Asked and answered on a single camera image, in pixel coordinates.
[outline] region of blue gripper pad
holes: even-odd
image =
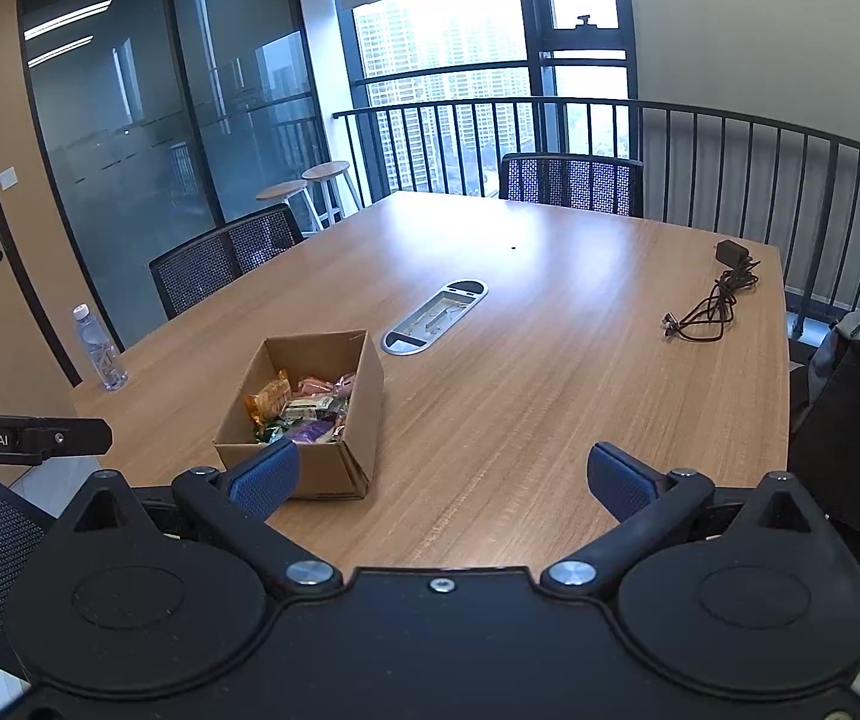
[[[231,475],[226,496],[248,514],[265,520],[296,490],[300,454],[293,442],[281,439]]]
[[[591,493],[620,522],[629,519],[659,495],[663,475],[611,443],[596,443],[586,463]]]

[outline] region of bar stool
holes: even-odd
[[[284,202],[292,208],[292,204],[289,202],[291,197],[297,196],[297,194],[301,194],[303,196],[303,201],[306,203],[307,212],[310,214],[310,221],[313,225],[313,231],[319,232],[323,229],[323,220],[319,218],[319,214],[316,213],[316,207],[313,206],[313,198],[310,196],[310,193],[307,190],[308,183],[302,179],[297,179],[295,181],[284,181],[282,184],[274,184],[268,189],[264,189],[257,194],[256,199],[263,200],[274,200],[278,202]],[[332,212],[330,213],[331,224],[332,224]]]
[[[319,183],[320,189],[323,192],[323,199],[330,214],[330,225],[335,221],[332,216],[333,200],[337,202],[342,218],[347,217],[346,208],[343,206],[343,199],[340,196],[340,187],[337,186],[337,178],[340,178],[340,176],[343,177],[346,186],[349,187],[350,194],[353,196],[353,202],[356,203],[356,208],[360,211],[364,210],[364,204],[359,199],[359,193],[356,191],[353,179],[350,178],[350,162],[343,162],[342,160],[324,162],[322,165],[315,165],[310,170],[303,171],[303,177],[307,181],[316,181]]]

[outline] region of high-rise building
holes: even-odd
[[[519,19],[481,16],[470,2],[462,14],[451,9],[449,15],[435,19],[424,12],[425,5],[388,0],[356,10],[366,77],[501,61],[524,53]],[[453,191],[465,181],[468,194],[496,194],[499,155],[524,151],[534,141],[529,105],[518,106],[514,114],[509,104],[456,103],[529,95],[527,71],[522,68],[428,74],[377,82],[368,91],[374,106],[454,102],[436,110],[421,108],[418,114],[390,111],[378,117],[391,189],[443,191],[445,170]]]

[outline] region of ceiling light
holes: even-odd
[[[44,32],[49,32],[52,29],[57,29],[59,26],[64,26],[68,23],[78,22],[78,20],[80,19],[85,19],[89,16],[95,16],[97,15],[97,13],[103,13],[109,9],[110,2],[112,2],[112,0],[97,2],[97,4],[95,5],[89,5],[79,10],[74,10],[73,13],[67,13],[66,15],[59,16],[53,20],[49,20],[47,23],[41,23],[39,26],[35,26],[33,29],[26,30],[23,33],[23,37],[26,40],[30,40],[31,38],[35,38],[37,35],[42,35]]]
[[[82,38],[80,40],[74,40],[72,43],[68,43],[66,46],[60,46],[58,49],[53,49],[51,52],[46,52],[43,55],[39,55],[35,59],[30,59],[28,63],[26,63],[27,67],[35,68],[37,65],[42,65],[48,59],[52,59],[54,56],[59,56],[62,53],[71,52],[73,49],[78,49],[80,46],[85,46],[88,42],[92,40],[92,35],[89,37]]]

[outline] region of plastic water bottle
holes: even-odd
[[[76,320],[76,335],[86,353],[90,355],[92,366],[97,369],[100,380],[106,389],[119,389],[126,384],[129,374],[119,361],[116,346],[106,335],[100,320],[90,313],[90,307],[83,303],[73,309]]]

